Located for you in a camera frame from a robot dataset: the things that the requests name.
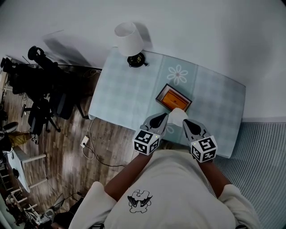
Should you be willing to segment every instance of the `table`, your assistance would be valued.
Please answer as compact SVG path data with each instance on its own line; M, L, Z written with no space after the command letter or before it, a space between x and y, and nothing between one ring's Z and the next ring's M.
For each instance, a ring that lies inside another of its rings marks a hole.
M30 192L30 188L33 188L47 181L47 178L45 178L37 182L36 184L29 186L27 183L25 174L24 174L24 170L23 170L23 164L44 158L46 157L46 154L42 154L42 155L35 156L35 157L29 157L18 146L16 146L14 147L14 149L10 151L10 153L8 152L7 156L8 156L8 161L9 161L11 168L18 170L19 172L18 180L22 184L22 186L26 189L27 192Z
M214 135L217 154L230 158L244 109L245 86L219 73L173 57L143 51L148 66L130 68L117 47L101 71L88 111L110 123L136 130L145 118L170 112L155 101L166 83L193 101L186 111ZM187 145L181 127L166 126L164 139Z

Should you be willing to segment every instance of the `power strip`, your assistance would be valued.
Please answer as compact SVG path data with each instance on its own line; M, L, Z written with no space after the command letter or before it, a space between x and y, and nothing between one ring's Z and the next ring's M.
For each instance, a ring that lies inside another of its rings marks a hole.
M87 145L88 142L89 142L89 137L84 136L84 139L82 140L80 146L81 146L82 148L84 148L85 145Z

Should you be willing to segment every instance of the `sleeve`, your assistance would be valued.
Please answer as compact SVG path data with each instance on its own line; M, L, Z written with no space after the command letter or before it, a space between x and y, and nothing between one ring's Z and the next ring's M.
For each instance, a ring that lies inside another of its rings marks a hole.
M248 229L259 229L260 222L251 203L232 184L224 187L219 200L225 204L236 219L236 226L244 225Z
M73 217L69 229L88 229L94 224L103 224L116 200L104 191L99 182L94 182Z

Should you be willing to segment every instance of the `white t-shirt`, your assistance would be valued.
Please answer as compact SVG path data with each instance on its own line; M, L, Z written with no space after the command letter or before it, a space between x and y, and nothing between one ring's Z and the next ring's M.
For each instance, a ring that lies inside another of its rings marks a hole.
M154 152L137 181L116 202L94 182L69 229L260 228L250 202L234 185L215 198L190 154Z

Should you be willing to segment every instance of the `plaid tablecloth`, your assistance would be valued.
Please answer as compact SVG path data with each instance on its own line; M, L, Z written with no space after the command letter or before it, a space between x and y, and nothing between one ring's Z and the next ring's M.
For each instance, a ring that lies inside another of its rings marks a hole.
M230 157L242 118L245 86L195 64L143 52L147 67L130 68L118 48L112 48L97 83L89 118L136 130L145 118L167 109L155 101L166 83L193 103L190 119L203 123L218 144L218 155ZM187 145L180 127L168 124L165 139Z

